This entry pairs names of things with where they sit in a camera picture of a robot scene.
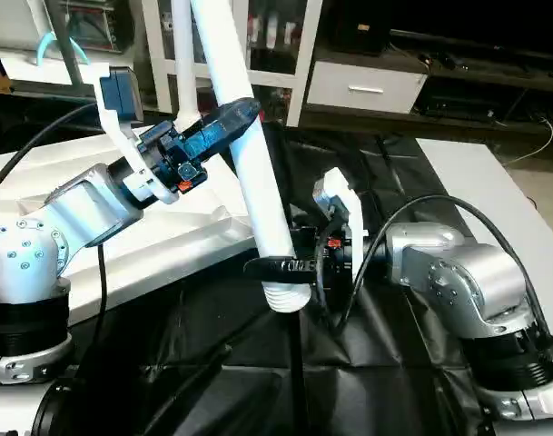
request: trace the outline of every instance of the white table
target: white table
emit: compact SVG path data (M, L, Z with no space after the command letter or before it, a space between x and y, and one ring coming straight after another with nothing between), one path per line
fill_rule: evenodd
M534 284L553 334L553 232L486 145L419 139L450 195L478 207L514 247ZM497 244L476 218L460 210L479 243Z
M0 169L10 156L0 155ZM93 164L109 164L120 156L103 134L35 148L0 186L0 223L13 223L19 212L39 208L57 186ZM174 204L151 205L140 222L104 244L107 308L254 246L238 179L220 156L204 166L207 182ZM70 324L97 314L101 286L96 249L80 251L64 276L72 284Z

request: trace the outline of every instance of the electronic device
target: electronic device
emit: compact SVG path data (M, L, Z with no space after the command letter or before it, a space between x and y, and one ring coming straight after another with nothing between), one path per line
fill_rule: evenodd
M503 60L553 60L553 3L423 5L402 0L392 4L390 28L391 40L398 37L445 50L456 47Z
M82 48L121 53L133 43L134 23L128 0L61 1L68 34Z
M389 42L390 14L390 2L334 1L322 12L322 34L334 50L378 55Z

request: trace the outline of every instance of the teal object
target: teal object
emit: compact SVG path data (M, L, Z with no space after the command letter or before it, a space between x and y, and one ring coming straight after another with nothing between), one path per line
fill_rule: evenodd
M55 40L56 40L56 35L54 34L54 32L48 32L46 35L42 37L42 39L40 40L40 44L38 44L38 48L36 50L36 65L38 66L42 65L42 60L44 59L44 53L48 48L48 45L50 45ZM70 38L70 42L72 43L73 49L76 52L76 54L83 60L85 64L90 65L91 61L89 61L88 57L86 56L86 53L81 48L81 46L78 45L73 38Z

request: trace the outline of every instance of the white floor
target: white floor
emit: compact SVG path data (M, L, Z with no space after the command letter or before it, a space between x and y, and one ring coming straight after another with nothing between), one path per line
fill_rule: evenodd
M536 203L538 213L553 230L553 173L510 169L509 174L522 192Z

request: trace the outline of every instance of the white cable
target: white cable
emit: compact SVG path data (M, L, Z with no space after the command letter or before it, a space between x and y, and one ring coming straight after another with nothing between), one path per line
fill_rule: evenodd
M544 144L542 147L538 148L537 150L535 150L532 153L525 154L524 156L520 156L520 157L517 157L516 159L512 159L511 161L503 163L502 166L508 166L510 164L513 164L513 163L515 164L516 162L521 161L522 159L526 159L527 157L534 156L535 154L539 154L540 152L542 152L545 148L547 148L550 145L550 143L552 142L552 138L553 138L553 126L552 126L551 123L548 122L548 120L546 118L543 118L543 121L548 124L548 128L550 129L550 137L548 138L547 143Z

